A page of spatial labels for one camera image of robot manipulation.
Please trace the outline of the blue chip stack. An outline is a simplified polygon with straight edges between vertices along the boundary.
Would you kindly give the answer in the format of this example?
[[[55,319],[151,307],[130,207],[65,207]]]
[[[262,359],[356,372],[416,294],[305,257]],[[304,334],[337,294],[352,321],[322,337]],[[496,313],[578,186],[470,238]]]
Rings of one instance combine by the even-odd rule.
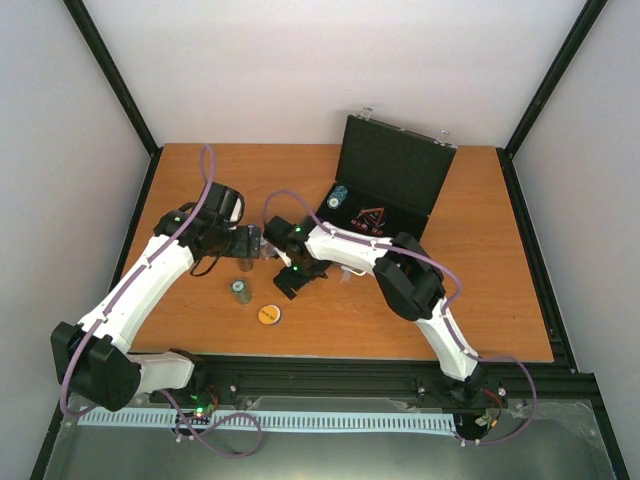
[[[335,185],[327,197],[326,204],[330,209],[338,209],[348,195],[348,189],[344,185]]]

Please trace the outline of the triangular all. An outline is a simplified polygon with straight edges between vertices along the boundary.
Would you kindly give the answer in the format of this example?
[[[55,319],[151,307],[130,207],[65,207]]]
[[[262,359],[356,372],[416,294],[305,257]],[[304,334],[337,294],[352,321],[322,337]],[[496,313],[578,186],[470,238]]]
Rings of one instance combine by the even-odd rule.
[[[381,228],[386,223],[385,208],[363,208],[359,211],[357,218],[372,228]]]

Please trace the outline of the black poker set case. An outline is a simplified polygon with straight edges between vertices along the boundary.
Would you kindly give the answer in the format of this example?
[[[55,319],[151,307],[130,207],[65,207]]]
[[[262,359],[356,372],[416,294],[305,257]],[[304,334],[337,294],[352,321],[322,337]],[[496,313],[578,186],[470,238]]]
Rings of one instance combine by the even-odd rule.
[[[457,148],[364,115],[347,116],[332,186],[316,210],[321,223],[376,238],[401,232],[422,238]],[[326,200],[335,185],[348,195],[338,209]],[[363,208],[384,207],[386,223],[374,235],[357,218]],[[358,227],[351,225],[356,220]]]

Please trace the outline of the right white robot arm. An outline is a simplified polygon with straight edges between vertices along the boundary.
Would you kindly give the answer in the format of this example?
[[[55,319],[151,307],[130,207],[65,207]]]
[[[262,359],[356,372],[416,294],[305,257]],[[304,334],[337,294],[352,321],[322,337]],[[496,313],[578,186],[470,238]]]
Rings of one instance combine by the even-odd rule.
[[[478,397],[485,373],[451,312],[453,299],[443,284],[448,271],[412,235],[368,237],[312,217],[291,224],[275,216],[265,224],[264,236],[285,263],[273,283],[288,299],[324,278],[332,264],[374,277],[390,310],[414,323],[436,354],[442,394],[465,406]]]

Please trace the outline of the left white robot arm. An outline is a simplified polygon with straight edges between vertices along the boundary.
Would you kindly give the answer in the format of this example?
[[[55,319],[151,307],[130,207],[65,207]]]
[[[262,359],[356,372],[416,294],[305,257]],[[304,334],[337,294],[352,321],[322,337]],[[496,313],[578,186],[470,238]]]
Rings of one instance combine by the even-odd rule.
[[[210,257],[256,259],[261,231],[240,223],[245,201],[236,190],[211,183],[196,202],[161,217],[142,254],[108,295],[77,323],[51,334],[60,400],[75,393],[109,411],[135,396],[172,389],[186,402],[201,400],[208,378],[185,351],[133,355],[141,326],[182,275]]]

